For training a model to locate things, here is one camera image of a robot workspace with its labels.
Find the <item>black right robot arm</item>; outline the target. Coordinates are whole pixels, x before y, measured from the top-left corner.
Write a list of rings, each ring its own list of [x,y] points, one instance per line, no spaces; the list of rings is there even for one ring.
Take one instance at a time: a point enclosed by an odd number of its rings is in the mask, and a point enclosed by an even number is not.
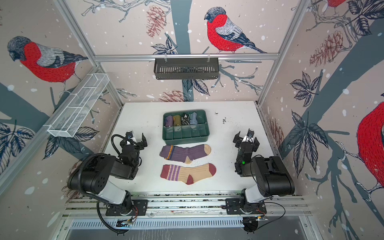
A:
[[[248,130],[245,137],[241,137],[240,133],[237,133],[233,143],[238,149],[235,172],[243,178],[251,177],[255,182],[254,186],[241,191],[239,209],[242,212],[263,214],[264,200],[295,193],[294,181],[280,157],[252,156],[260,146],[254,131]]]

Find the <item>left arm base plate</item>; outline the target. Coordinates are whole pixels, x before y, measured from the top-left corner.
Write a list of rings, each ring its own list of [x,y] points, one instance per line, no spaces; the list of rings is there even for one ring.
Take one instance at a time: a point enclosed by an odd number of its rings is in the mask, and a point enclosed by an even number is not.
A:
[[[108,205],[106,216],[145,216],[148,207],[148,200],[126,200],[120,205]]]

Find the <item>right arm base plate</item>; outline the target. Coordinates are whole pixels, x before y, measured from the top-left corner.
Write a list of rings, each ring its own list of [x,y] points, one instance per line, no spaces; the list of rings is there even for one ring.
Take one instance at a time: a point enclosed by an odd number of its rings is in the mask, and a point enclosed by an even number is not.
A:
[[[248,203],[246,200],[225,199],[225,210],[228,215],[265,215],[267,213],[264,202]]]

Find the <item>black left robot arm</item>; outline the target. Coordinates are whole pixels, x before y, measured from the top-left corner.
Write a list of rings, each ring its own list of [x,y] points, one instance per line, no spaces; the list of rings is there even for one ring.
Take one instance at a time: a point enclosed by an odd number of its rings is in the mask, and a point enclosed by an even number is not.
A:
[[[70,174],[67,187],[106,204],[107,216],[143,216],[148,201],[132,200],[129,191],[119,188],[109,178],[133,180],[142,164],[140,151],[148,146],[147,140],[142,135],[142,140],[137,142],[134,133],[129,131],[125,136],[112,135],[111,144],[117,156],[98,153],[87,157]]]

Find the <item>purple striped sock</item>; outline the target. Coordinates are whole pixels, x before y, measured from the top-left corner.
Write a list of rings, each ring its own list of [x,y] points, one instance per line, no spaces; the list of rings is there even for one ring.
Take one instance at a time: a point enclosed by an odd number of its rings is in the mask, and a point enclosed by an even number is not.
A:
[[[211,151],[212,149],[209,145],[197,145],[188,148],[170,145],[164,146],[159,155],[165,160],[191,164],[196,159],[208,156]]]

